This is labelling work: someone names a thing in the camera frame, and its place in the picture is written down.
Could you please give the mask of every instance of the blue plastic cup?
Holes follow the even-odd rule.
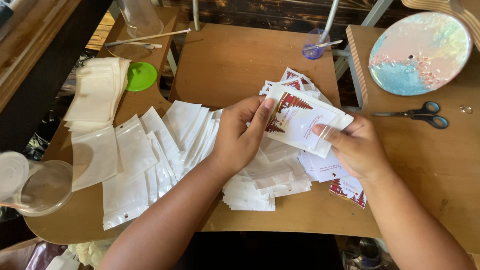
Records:
[[[320,45],[323,43],[328,43],[328,42],[330,42],[329,34],[322,29],[315,28],[312,31],[308,32],[307,39],[305,40],[305,45],[303,45],[304,50],[302,50],[302,53],[308,59],[312,59],[312,60],[317,59],[323,54],[323,52],[328,46],[321,47],[321,48],[313,48],[313,49],[305,49],[305,48],[312,47],[315,45]]]

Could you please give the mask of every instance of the round green plastic lid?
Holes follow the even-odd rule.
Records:
[[[146,62],[131,63],[127,72],[127,90],[132,92],[145,90],[155,83],[157,76],[158,72],[152,64]]]

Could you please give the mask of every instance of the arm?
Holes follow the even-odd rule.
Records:
[[[347,172],[362,184],[385,243],[400,269],[474,270],[455,238],[415,198],[393,171],[373,124],[355,120],[339,132],[317,125],[313,132],[332,144]]]
[[[212,153],[120,234],[99,269],[171,268],[223,185],[255,157],[272,108],[264,97],[225,108]]]

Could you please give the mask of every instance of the blue scissors handle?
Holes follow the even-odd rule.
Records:
[[[408,110],[411,114],[432,114],[436,115],[440,111],[440,106],[433,101],[427,101],[423,104],[421,109]]]
[[[413,120],[424,120],[434,128],[444,129],[448,127],[447,119],[443,118],[442,116],[438,115],[413,115]]]

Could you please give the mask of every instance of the plastic cup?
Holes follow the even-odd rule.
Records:
[[[27,160],[16,152],[0,153],[0,205],[24,216],[43,216],[73,195],[72,166],[61,160]]]
[[[303,45],[304,50],[302,50],[303,56],[312,60],[319,58],[328,46],[321,47],[321,48],[313,48],[313,49],[305,49],[305,48],[312,47],[315,45],[320,45],[323,43],[328,43],[328,42],[330,42],[330,35],[327,32],[319,28],[313,29],[307,34],[305,45]]]
[[[117,0],[117,3],[131,37],[153,36],[163,32],[163,23],[150,0]]]

